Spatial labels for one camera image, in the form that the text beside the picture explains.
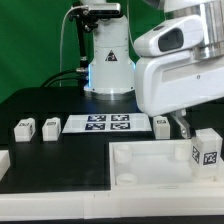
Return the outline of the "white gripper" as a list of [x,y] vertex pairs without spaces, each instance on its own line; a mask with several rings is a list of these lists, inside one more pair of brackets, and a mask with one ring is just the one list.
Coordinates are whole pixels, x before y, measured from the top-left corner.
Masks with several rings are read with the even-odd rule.
[[138,108],[150,117],[172,112],[185,139],[191,138],[185,108],[224,97],[224,56],[196,61],[187,50],[141,58],[135,72]]

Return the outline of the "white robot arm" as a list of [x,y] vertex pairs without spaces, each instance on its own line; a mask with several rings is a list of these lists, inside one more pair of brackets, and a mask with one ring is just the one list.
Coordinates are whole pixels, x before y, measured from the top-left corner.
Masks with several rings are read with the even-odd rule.
[[94,59],[89,95],[101,99],[133,92],[150,117],[169,113],[184,138],[191,136],[186,109],[224,97],[224,0],[144,0],[162,9],[165,20],[138,37],[128,55],[127,20],[121,6],[81,0],[94,20]]

